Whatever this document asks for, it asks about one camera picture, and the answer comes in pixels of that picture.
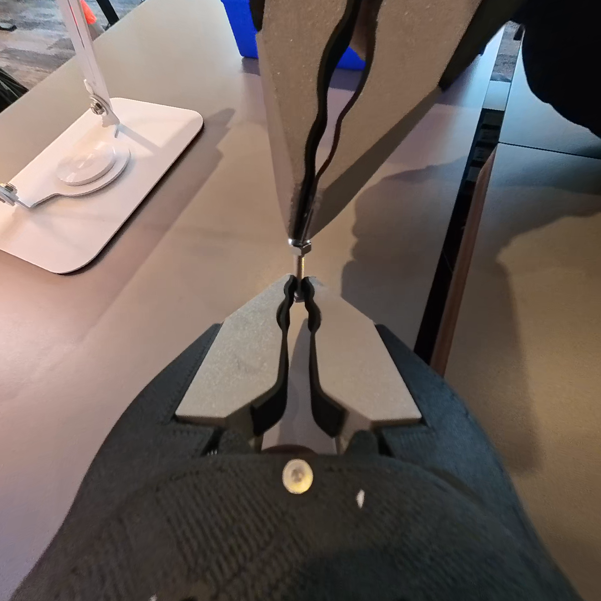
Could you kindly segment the person's right forearm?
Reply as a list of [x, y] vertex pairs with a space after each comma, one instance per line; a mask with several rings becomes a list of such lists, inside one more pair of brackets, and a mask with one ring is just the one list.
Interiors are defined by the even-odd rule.
[[600, 1], [525, 1], [513, 19], [530, 90], [600, 137]]

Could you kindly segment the silver metal bolt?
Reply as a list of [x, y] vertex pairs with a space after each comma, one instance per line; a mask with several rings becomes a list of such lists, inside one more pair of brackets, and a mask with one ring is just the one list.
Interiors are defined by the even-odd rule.
[[[314, 192], [312, 184], [307, 184], [302, 188], [302, 194], [299, 197], [299, 203], [295, 213], [294, 227], [292, 230], [291, 239], [310, 240], [309, 228], [311, 225], [312, 212], [314, 204]], [[305, 276], [305, 257], [306, 255], [294, 255], [295, 261], [295, 302], [304, 301], [304, 292], [302, 290], [302, 280]]]

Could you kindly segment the blue plastic bin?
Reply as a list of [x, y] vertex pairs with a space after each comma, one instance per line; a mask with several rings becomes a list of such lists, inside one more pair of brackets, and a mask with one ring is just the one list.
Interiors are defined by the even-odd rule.
[[[244, 58], [258, 58], [256, 43], [257, 30], [254, 26], [249, 1], [222, 1], [229, 20], [239, 53]], [[337, 68], [361, 71], [365, 66], [357, 53], [347, 48], [337, 64]]]

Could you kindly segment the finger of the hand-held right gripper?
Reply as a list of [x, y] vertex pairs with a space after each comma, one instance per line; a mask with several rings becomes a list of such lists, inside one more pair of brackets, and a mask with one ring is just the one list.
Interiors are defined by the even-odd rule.
[[365, 68], [317, 172], [310, 238], [331, 222], [432, 107], [480, 1], [372, 1]]
[[290, 240], [308, 240], [327, 90], [361, 1], [256, 1], [259, 72], [276, 194]]

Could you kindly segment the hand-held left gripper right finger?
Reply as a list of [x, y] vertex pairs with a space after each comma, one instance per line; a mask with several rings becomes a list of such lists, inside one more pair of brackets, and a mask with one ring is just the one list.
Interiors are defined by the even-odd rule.
[[375, 323], [314, 277], [303, 279], [314, 421], [330, 438], [414, 425], [422, 415]]

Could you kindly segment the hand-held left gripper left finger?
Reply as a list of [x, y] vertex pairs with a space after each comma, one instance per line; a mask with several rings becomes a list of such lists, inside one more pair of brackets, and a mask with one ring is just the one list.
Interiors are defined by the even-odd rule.
[[287, 274], [224, 320], [176, 409], [179, 421], [262, 438], [282, 418], [297, 287]]

